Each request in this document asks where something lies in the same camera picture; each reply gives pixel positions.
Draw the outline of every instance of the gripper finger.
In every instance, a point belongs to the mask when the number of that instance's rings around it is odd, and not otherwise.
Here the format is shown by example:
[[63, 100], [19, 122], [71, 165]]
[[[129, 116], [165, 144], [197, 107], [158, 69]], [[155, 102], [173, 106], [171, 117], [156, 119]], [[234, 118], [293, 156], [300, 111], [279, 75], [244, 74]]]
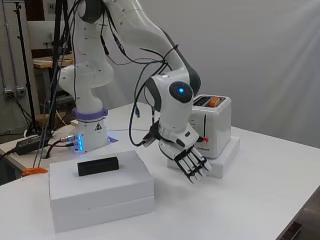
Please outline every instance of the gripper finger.
[[195, 183], [197, 181], [197, 178], [195, 176], [189, 177], [190, 182]]
[[199, 173], [201, 174], [202, 177], [205, 177], [207, 175], [203, 169], [200, 169]]
[[192, 148], [191, 149], [191, 152], [193, 153], [193, 155], [199, 159], [199, 161], [203, 162], [203, 161], [206, 161], [206, 159], [201, 155], [201, 153], [198, 152], [197, 149], [195, 148]]
[[191, 169], [188, 167], [188, 165], [185, 163], [185, 161], [180, 160], [179, 164], [181, 165], [181, 167], [184, 169], [185, 172], [189, 173], [191, 171]]
[[193, 154], [188, 154], [188, 158], [196, 165], [196, 166], [199, 166], [200, 165], [200, 162], [198, 159], [196, 159]]
[[193, 163], [190, 161], [190, 159], [188, 157], [183, 158], [183, 160], [185, 161], [185, 163], [189, 166], [189, 168], [191, 170], [195, 169], [195, 166], [193, 165]]
[[204, 167], [208, 172], [210, 172], [212, 170], [212, 167], [211, 167], [211, 165], [210, 165], [210, 163], [208, 161], [206, 161], [204, 163]]
[[196, 173], [194, 176], [196, 177], [197, 180], [201, 179], [201, 175], [199, 173]]

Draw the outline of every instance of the white table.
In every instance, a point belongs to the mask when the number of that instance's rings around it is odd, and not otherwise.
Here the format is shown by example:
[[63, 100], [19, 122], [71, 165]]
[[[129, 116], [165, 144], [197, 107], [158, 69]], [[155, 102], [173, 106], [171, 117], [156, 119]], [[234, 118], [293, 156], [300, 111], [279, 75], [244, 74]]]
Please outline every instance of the white table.
[[[127, 128], [129, 108], [110, 112], [109, 129]], [[135, 128], [146, 129], [149, 114], [145, 112], [150, 110], [142, 106], [141, 112]], [[134, 138], [144, 134], [134, 131]], [[48, 175], [4, 185], [0, 187], [1, 239], [276, 239], [320, 185], [320, 149], [237, 128], [232, 134], [241, 137], [241, 146], [225, 177], [205, 178], [194, 185], [166, 167], [156, 144], [137, 148], [155, 178], [155, 212], [148, 215], [55, 234]], [[111, 135], [120, 142], [81, 158], [134, 149], [126, 131]], [[54, 157], [63, 160], [63, 153]]]

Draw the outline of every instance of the purple light ring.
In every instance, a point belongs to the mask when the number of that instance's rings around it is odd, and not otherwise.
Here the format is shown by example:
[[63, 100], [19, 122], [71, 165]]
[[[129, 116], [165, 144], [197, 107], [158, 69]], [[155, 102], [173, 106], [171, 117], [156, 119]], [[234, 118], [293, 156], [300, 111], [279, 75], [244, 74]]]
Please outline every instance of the purple light ring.
[[72, 111], [73, 114], [76, 115], [76, 118], [82, 121], [91, 121], [108, 116], [108, 110], [104, 108], [99, 112], [89, 114], [79, 113], [76, 108], [74, 108]]

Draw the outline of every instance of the orange object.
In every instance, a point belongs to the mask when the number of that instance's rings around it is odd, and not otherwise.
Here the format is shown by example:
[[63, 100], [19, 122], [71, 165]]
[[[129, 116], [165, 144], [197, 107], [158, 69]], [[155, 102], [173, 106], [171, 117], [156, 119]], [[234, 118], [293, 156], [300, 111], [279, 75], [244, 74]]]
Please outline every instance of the orange object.
[[48, 170], [44, 168], [26, 168], [25, 170], [23, 170], [22, 176], [25, 177], [29, 175], [35, 175], [35, 174], [44, 174], [47, 172]]
[[210, 103], [209, 103], [209, 107], [215, 108], [218, 106], [218, 104], [220, 103], [221, 99], [219, 97], [214, 97], [211, 99]]

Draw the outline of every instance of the blue indicator light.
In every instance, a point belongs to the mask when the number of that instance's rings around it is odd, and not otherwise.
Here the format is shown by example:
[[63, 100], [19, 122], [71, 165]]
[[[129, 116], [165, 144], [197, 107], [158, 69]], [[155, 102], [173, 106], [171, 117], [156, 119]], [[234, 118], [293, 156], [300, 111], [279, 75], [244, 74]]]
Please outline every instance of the blue indicator light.
[[78, 144], [79, 144], [79, 152], [83, 152], [83, 146], [82, 146], [82, 136], [78, 136]]

